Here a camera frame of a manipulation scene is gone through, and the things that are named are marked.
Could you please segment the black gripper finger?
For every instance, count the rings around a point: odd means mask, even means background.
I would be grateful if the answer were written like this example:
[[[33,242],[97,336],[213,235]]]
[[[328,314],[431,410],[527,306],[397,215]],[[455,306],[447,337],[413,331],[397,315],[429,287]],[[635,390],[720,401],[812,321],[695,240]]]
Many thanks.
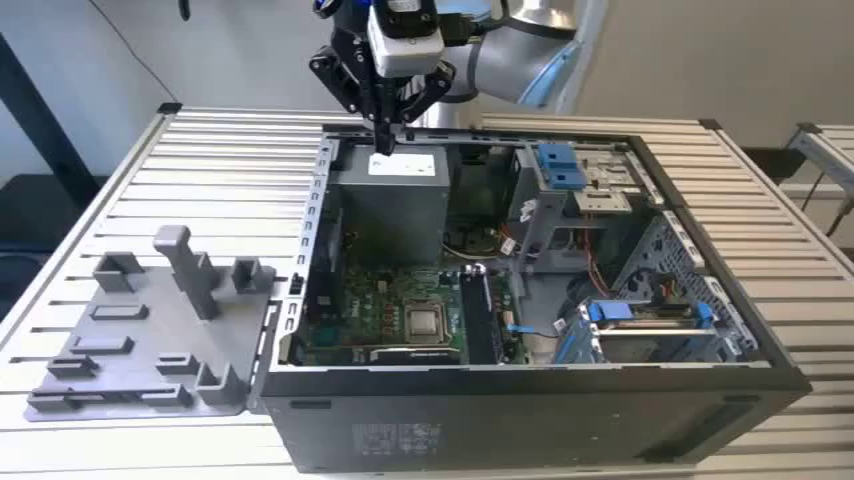
[[[359,113],[373,131],[377,153],[388,154],[388,123],[384,121],[377,79],[368,43],[352,32],[335,28],[329,44],[311,57],[308,67],[348,113]]]
[[[456,70],[440,62],[427,74],[385,80],[385,152],[392,153],[396,132],[416,120],[449,91]]]

